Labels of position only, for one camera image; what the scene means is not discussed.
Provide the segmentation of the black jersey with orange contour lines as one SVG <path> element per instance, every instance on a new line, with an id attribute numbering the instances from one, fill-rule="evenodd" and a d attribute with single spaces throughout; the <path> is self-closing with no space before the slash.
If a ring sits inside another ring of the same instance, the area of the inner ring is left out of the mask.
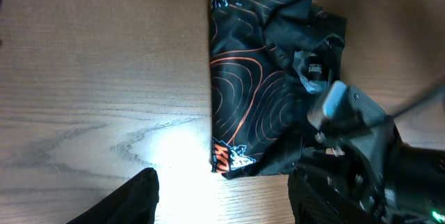
<path id="1" fill-rule="evenodd" d="M 211 165 L 286 175 L 316 130 L 307 112 L 340 77 L 347 20 L 314 0 L 211 0 Z"/>

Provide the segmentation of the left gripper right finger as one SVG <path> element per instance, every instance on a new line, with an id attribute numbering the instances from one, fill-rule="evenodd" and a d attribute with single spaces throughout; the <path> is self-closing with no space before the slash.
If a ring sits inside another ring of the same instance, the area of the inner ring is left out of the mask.
<path id="1" fill-rule="evenodd" d="M 371 223 L 361 206 L 366 177 L 347 165 L 299 163 L 289 175 L 289 200 L 296 223 Z"/>

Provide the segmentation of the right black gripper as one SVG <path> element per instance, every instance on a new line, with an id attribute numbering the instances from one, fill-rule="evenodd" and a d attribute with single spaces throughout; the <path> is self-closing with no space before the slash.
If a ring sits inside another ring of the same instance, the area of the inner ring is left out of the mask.
<path id="1" fill-rule="evenodd" d="M 316 128 L 299 163 L 347 165 L 366 177 L 361 206 L 371 223 L 443 223 L 444 152 L 401 140 L 394 116 L 347 86 L 335 119 Z"/>

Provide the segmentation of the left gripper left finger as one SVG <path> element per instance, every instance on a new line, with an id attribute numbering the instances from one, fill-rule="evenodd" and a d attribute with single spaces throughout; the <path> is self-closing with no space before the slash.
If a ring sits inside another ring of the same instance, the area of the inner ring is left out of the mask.
<path id="1" fill-rule="evenodd" d="M 154 224 L 159 179 L 145 168 L 67 224 Z"/>

